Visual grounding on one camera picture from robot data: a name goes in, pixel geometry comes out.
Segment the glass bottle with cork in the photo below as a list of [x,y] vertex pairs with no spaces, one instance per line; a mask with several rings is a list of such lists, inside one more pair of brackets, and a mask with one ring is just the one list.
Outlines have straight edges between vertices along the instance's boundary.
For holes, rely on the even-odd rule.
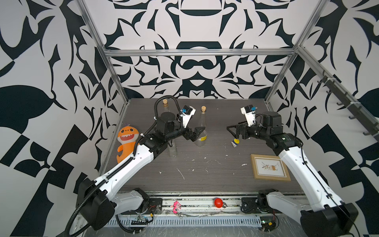
[[170,112],[168,99],[163,99],[163,111],[164,112]]
[[168,142],[168,150],[170,157],[174,158],[177,156],[177,146],[175,139]]

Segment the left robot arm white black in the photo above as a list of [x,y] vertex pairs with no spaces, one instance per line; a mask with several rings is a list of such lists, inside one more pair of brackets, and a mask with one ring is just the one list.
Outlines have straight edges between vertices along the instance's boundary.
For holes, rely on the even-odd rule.
[[169,142],[178,137],[196,141],[205,130],[204,127],[191,129],[188,123],[196,110],[185,106],[177,115],[164,112],[156,116],[154,124],[136,141],[132,153],[110,171],[95,180],[85,179],[78,188],[76,210],[70,217],[64,235],[70,236],[71,226],[80,214],[87,224],[74,237],[92,227],[94,230],[103,228],[113,216],[131,210],[143,211],[148,202],[148,195],[140,189],[134,189],[123,198],[117,198],[118,191],[140,169],[156,159],[168,146]]

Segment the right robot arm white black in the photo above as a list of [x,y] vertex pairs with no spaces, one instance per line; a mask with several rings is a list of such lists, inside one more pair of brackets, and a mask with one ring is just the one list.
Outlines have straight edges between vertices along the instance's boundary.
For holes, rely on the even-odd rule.
[[265,190],[259,198],[263,204],[278,210],[298,222],[309,237],[340,237],[349,235],[355,226],[358,210],[344,202],[326,183],[307,158],[303,142],[283,131],[281,115],[277,112],[259,114],[256,122],[253,107],[243,107],[246,120],[234,125],[234,138],[256,138],[266,142],[301,186],[309,205],[287,197],[279,191]]

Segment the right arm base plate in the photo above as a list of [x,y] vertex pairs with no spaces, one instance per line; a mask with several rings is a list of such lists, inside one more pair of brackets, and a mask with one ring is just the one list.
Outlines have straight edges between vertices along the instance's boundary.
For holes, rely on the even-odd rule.
[[262,204],[259,204],[257,197],[242,198],[240,210],[245,214],[266,212],[265,207]]

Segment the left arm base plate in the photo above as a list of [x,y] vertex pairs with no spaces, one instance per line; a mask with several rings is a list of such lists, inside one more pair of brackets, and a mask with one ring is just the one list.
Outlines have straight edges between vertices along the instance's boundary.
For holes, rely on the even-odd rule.
[[149,202],[144,209],[143,214],[159,215],[162,213],[163,199],[162,198],[150,198]]

